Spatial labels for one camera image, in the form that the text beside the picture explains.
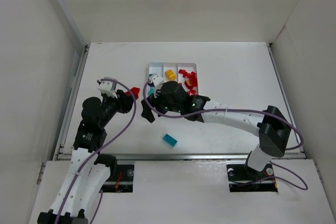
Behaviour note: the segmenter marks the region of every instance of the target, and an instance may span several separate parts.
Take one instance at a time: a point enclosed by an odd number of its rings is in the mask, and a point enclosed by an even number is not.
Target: sorting tray
[[[162,76],[164,78],[164,81],[167,82],[169,79],[165,76],[165,72],[167,70],[172,70],[175,75],[178,83],[182,83],[182,87],[184,88],[185,91],[189,91],[189,89],[185,86],[184,78],[181,73],[179,73],[180,69],[186,70],[188,73],[195,72],[197,76],[197,68],[195,63],[176,63],[176,62],[151,62],[149,63],[148,67],[148,76],[151,74],[158,74],[159,76]],[[198,87],[194,87],[194,90],[196,91],[196,94],[198,94]],[[147,94],[151,94],[150,88],[147,89]]]

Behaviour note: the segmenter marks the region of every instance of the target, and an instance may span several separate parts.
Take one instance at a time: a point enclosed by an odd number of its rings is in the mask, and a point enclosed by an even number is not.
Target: yellow object
[[[166,75],[167,79],[170,81],[174,81],[176,79],[176,75],[171,69],[167,70],[164,74]]]

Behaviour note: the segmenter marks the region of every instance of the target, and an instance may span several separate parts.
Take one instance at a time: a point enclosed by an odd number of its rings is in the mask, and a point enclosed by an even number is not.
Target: screw
[[[266,169],[266,173],[267,173],[269,176],[271,176],[271,175],[274,174],[274,171],[273,171],[272,168],[267,168],[267,169]]]
[[[234,176],[234,175],[235,175],[235,174],[234,174],[234,171],[235,171],[235,170],[233,170],[232,168],[229,168],[229,169],[227,170],[227,173],[228,173],[229,176]]]
[[[129,177],[133,177],[133,176],[134,176],[134,171],[133,171],[132,169],[129,169],[129,170],[127,171],[127,176],[129,176]]]

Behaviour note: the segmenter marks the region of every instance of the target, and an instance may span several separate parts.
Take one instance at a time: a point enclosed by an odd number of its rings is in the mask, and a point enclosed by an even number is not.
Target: wall
[[[65,0],[86,42],[273,42],[298,0]]]
[[[49,0],[0,0],[0,223],[28,220],[74,53]]]
[[[272,46],[289,104],[336,216],[335,0],[300,0]]]

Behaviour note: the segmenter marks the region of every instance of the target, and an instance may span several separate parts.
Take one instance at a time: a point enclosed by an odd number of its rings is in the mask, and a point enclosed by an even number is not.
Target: robotic arm
[[[279,120],[266,115],[230,112],[228,111],[229,106],[202,95],[188,95],[177,82],[164,83],[164,79],[157,74],[150,76],[150,85],[154,86],[154,93],[147,100],[162,114],[173,111],[187,115],[197,111],[223,109],[223,111],[187,116],[186,119],[202,123],[225,124],[259,137],[259,144],[250,152],[245,166],[261,172],[272,158],[284,156],[291,129]],[[142,100],[141,103],[143,106],[141,116],[151,123],[154,122],[152,109],[145,100]],[[285,119],[277,107],[268,106],[266,112]]]
[[[116,157],[97,153],[88,161],[86,159],[103,145],[107,136],[104,127],[113,116],[117,112],[128,113],[134,101],[130,93],[116,91],[117,84],[113,81],[98,80],[98,84],[102,101],[90,97],[83,102],[82,121],[75,138],[68,173],[49,211],[40,213],[38,224],[54,224],[60,209],[58,224],[88,224],[88,210],[99,190],[110,175],[116,174]],[[132,88],[131,91],[138,98],[140,89]],[[63,203],[69,187],[70,194]]]

